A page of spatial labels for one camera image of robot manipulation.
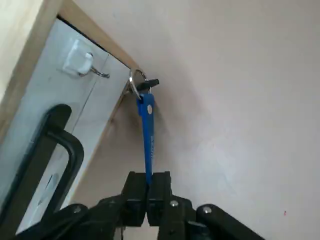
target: door handle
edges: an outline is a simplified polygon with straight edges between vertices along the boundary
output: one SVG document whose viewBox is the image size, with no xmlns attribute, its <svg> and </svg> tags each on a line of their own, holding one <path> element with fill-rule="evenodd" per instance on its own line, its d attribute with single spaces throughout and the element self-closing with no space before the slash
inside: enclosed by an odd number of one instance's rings
<svg viewBox="0 0 320 240">
<path fill-rule="evenodd" d="M 84 148 L 80 141 L 64 130 L 71 112 L 68 105 L 59 104 L 43 117 L 2 208 L 0 236 L 4 239 L 15 235 L 57 144 L 67 150 L 69 158 L 42 218 L 50 216 L 62 206 L 84 159 Z"/>
</svg>

